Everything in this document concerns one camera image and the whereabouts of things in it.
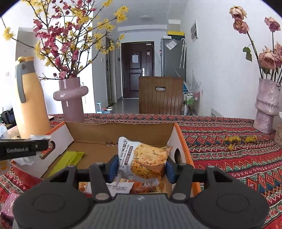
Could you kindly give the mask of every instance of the gray thermos handle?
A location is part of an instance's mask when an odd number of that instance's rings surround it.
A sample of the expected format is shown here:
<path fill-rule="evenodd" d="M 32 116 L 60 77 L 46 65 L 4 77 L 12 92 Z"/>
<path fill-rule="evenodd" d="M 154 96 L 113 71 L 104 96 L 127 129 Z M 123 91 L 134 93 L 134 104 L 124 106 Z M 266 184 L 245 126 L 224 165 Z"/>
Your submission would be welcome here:
<path fill-rule="evenodd" d="M 19 99 L 22 104 L 26 102 L 25 92 L 23 90 L 23 68 L 24 67 L 25 67 L 24 62 L 19 63 L 16 66 L 17 90 L 19 93 Z"/>

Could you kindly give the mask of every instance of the brown front door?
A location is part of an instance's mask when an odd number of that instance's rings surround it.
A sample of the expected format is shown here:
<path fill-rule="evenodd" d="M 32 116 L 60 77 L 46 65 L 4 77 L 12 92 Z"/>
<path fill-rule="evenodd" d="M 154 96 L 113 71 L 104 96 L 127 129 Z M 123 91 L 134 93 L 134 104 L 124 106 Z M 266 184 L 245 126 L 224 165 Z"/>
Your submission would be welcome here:
<path fill-rule="evenodd" d="M 154 42 L 122 44 L 124 98 L 138 98 L 138 78 L 154 76 L 152 45 Z"/>

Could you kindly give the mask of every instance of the refrigerator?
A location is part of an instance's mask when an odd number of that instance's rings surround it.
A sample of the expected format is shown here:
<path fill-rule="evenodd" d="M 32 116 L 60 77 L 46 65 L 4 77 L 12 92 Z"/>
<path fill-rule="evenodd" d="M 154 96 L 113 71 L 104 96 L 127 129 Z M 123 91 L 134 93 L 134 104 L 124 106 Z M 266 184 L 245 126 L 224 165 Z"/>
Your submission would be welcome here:
<path fill-rule="evenodd" d="M 170 41 L 171 39 L 161 39 L 161 76 L 171 76 L 175 78 L 181 77 L 184 79 L 184 81 L 186 81 L 186 58 L 185 65 L 183 68 L 184 54 L 182 57 L 181 68 L 179 68 L 183 41 L 174 40 L 177 45 L 171 50 L 166 46 L 166 44 Z"/>

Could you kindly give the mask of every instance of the pink package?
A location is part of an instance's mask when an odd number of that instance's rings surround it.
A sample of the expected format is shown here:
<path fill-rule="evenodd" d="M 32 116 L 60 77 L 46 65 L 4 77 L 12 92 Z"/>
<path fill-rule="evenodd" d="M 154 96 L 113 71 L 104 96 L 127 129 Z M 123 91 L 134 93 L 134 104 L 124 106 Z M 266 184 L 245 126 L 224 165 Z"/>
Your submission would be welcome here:
<path fill-rule="evenodd" d="M 14 214 L 13 214 L 13 205 L 15 200 L 17 199 L 17 197 L 19 196 L 19 194 L 16 193 L 10 193 L 10 195 L 8 196 L 4 206 L 1 209 L 1 213 L 0 215 L 4 215 L 6 218 L 8 218 L 9 220 L 13 221 L 14 220 Z"/>

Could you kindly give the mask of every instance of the white logo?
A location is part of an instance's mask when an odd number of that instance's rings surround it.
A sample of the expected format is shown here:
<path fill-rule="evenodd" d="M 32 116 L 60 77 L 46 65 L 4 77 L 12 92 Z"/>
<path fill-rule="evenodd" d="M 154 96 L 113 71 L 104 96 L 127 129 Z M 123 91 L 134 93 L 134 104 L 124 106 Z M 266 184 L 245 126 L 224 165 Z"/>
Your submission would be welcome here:
<path fill-rule="evenodd" d="M 7 149 L 7 153 L 18 153 L 18 152 L 27 152 L 28 148 L 14 148 L 14 149 Z"/>
<path fill-rule="evenodd" d="M 144 199 L 145 199 L 144 196 L 140 196 L 140 197 L 137 198 L 137 200 L 140 200 L 140 201 L 142 201 L 142 200 L 144 200 Z"/>

